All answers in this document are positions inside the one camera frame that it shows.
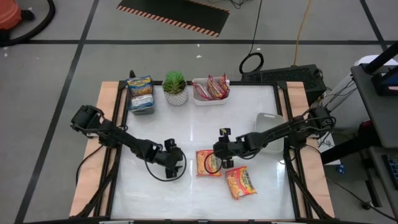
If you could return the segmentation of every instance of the black floor line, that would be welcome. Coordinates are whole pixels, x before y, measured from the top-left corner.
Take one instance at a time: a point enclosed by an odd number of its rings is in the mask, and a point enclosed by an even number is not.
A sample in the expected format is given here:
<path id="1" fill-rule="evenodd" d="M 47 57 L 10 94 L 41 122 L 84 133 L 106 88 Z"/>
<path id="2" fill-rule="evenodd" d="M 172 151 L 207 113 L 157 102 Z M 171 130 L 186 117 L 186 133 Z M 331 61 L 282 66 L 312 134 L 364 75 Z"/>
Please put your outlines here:
<path id="1" fill-rule="evenodd" d="M 396 43 L 398 40 L 385 40 L 384 43 L 386 45 L 393 45 L 394 43 Z"/>
<path id="2" fill-rule="evenodd" d="M 79 44 L 80 40 L 28 40 L 24 44 Z"/>
<path id="3" fill-rule="evenodd" d="M 16 224 L 20 224 L 20 223 L 24 222 L 27 210 L 29 208 L 30 201 L 32 200 L 32 196 L 33 196 L 34 190 L 37 185 L 37 181 L 39 180 L 40 173 L 41 173 L 43 165 L 44 165 L 45 158 L 47 157 L 47 153 L 50 148 L 51 140 L 53 138 L 55 128 L 57 127 L 57 123 L 60 118 L 62 108 L 65 103 L 65 99 L 67 97 L 70 84 L 72 82 L 72 78 L 75 74 L 76 66 L 78 64 L 78 61 L 79 61 L 79 58 L 81 55 L 81 51 L 83 50 L 84 40 L 87 38 L 88 30 L 90 29 L 91 22 L 93 21 L 93 17 L 94 17 L 94 13 L 95 13 L 97 5 L 98 5 L 98 1 L 99 0 L 94 0 L 93 5 L 90 10 L 90 13 L 88 15 L 85 28 L 83 29 L 83 33 L 80 37 L 75 56 L 73 57 L 73 60 L 71 62 L 68 75 L 66 77 L 65 83 L 63 84 L 60 98 L 58 99 L 57 106 L 56 106 L 54 114 L 52 116 L 50 127 L 47 130 L 47 134 L 45 135 L 45 139 L 44 139 L 42 148 L 40 150 L 39 158 L 37 159 L 32 176 L 30 177 L 29 184 L 26 188 L 24 198 L 22 199 L 21 205 L 19 207 L 17 217 L 15 219 Z"/>
<path id="4" fill-rule="evenodd" d="M 151 45 L 151 44 L 251 44 L 252 40 L 85 40 L 84 44 Z M 295 45 L 296 40 L 255 40 L 262 45 Z M 25 44 L 79 44 L 79 40 L 30 40 Z M 378 45 L 378 40 L 300 40 L 300 45 Z"/>
<path id="5" fill-rule="evenodd" d="M 379 28 L 377 27 L 376 21 L 372 16 L 368 4 L 366 4 L 365 0 L 359 0 L 359 1 L 361 2 L 362 8 L 365 11 L 366 17 L 368 17 L 368 20 L 371 24 L 374 34 L 376 35 L 378 41 L 380 41 L 381 49 L 383 49 L 383 51 L 387 50 L 387 45 L 383 39 L 383 36 L 381 35 Z"/>

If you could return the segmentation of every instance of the snack bag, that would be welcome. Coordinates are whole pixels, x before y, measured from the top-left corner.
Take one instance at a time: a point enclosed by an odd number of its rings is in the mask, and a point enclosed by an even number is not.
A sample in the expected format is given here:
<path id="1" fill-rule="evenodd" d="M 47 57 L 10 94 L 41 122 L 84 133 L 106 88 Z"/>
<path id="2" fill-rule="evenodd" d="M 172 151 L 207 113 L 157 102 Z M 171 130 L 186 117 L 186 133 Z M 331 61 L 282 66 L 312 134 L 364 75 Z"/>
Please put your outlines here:
<path id="1" fill-rule="evenodd" d="M 209 94 L 205 91 L 205 89 L 202 87 L 201 84 L 199 83 L 192 83 L 193 89 L 199 93 L 199 95 L 205 99 L 205 100 L 211 100 L 211 97 Z"/>
<path id="2" fill-rule="evenodd" d="M 207 155 L 209 155 L 211 153 L 213 153 L 213 150 L 197 151 L 197 167 L 198 167 L 197 176 L 201 176 L 201 175 L 217 176 L 217 177 L 221 176 L 221 171 L 218 171 L 215 174 L 209 174 L 205 169 L 205 166 L 206 166 L 208 171 L 215 172 L 221 166 L 221 160 L 217 159 L 217 157 L 214 154 L 210 155 L 207 158 L 206 165 L 205 165 L 205 159 L 206 159 Z"/>
<path id="3" fill-rule="evenodd" d="M 209 79 L 207 81 L 207 91 L 213 100 L 222 100 L 225 95 L 225 91 L 220 87 L 220 85 L 213 80 L 213 77 L 209 75 Z"/>
<path id="4" fill-rule="evenodd" d="M 228 181 L 229 190 L 231 191 L 232 197 L 236 200 L 239 197 L 257 193 L 251 184 L 249 173 L 246 169 L 246 166 L 242 166 L 233 170 L 229 170 L 226 173 L 226 180 Z"/>
<path id="5" fill-rule="evenodd" d="M 218 80 L 218 84 L 224 90 L 224 98 L 227 98 L 229 95 L 229 87 L 226 84 L 227 79 L 228 77 L 224 73 L 224 75 L 222 75 L 221 78 Z"/>
<path id="6" fill-rule="evenodd" d="M 135 96 L 131 100 L 130 111 L 142 110 L 154 105 L 154 97 L 152 94 Z"/>
<path id="7" fill-rule="evenodd" d="M 146 77 L 129 78 L 126 80 L 132 96 L 152 94 L 153 85 L 150 75 Z"/>

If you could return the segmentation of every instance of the white plant pot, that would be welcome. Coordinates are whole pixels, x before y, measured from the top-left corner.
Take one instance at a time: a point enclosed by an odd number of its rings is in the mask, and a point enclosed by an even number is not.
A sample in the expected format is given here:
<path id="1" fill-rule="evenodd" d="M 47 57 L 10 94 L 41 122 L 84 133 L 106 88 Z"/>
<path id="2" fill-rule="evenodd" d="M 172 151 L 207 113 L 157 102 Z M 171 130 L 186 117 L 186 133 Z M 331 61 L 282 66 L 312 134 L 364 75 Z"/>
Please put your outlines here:
<path id="1" fill-rule="evenodd" d="M 186 82 L 185 82 L 185 88 L 181 93 L 170 94 L 170 93 L 166 93 L 164 90 L 163 90 L 163 92 L 164 92 L 164 96 L 166 97 L 166 101 L 173 106 L 180 106 L 188 101 L 188 85 Z"/>

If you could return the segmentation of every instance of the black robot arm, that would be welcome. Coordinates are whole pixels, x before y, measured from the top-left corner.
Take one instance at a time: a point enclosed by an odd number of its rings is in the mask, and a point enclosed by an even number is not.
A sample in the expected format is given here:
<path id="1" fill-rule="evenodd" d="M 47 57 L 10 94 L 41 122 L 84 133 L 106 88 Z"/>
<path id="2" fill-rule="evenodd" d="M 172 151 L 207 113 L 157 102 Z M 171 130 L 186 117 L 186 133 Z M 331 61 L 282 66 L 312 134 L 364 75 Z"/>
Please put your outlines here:
<path id="1" fill-rule="evenodd" d="M 332 129 L 334 123 L 334 118 L 326 109 L 318 107 L 262 133 L 252 132 L 238 136 L 235 142 L 229 141 L 231 130 L 222 128 L 220 129 L 222 137 L 219 137 L 218 142 L 213 145 L 214 155 L 223 161 L 224 168 L 231 168 L 233 156 L 251 159 L 270 142 L 284 137 L 288 137 L 291 146 L 303 147 L 309 136 L 325 134 Z"/>
<path id="2" fill-rule="evenodd" d="M 97 134 L 99 142 L 104 146 L 117 147 L 120 144 L 125 144 L 138 158 L 164 166 L 167 178 L 176 177 L 178 169 L 181 168 L 176 164 L 178 161 L 182 161 L 183 153 L 175 144 L 174 139 L 165 141 L 166 150 L 163 151 L 161 144 L 135 138 L 123 128 L 115 126 L 112 121 L 105 119 L 104 113 L 100 109 L 94 106 L 81 106 L 71 122 L 71 127 L 85 136 L 91 133 Z"/>

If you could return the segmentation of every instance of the hazard stripe mat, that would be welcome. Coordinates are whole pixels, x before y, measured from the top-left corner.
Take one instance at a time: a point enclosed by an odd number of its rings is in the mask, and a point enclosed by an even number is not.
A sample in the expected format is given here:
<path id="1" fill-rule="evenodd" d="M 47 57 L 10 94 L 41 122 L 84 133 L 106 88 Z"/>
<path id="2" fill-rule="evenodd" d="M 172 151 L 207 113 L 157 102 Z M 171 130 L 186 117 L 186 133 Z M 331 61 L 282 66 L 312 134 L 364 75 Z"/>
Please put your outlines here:
<path id="1" fill-rule="evenodd" d="M 187 0 L 122 0 L 119 10 L 218 37 L 229 11 Z"/>

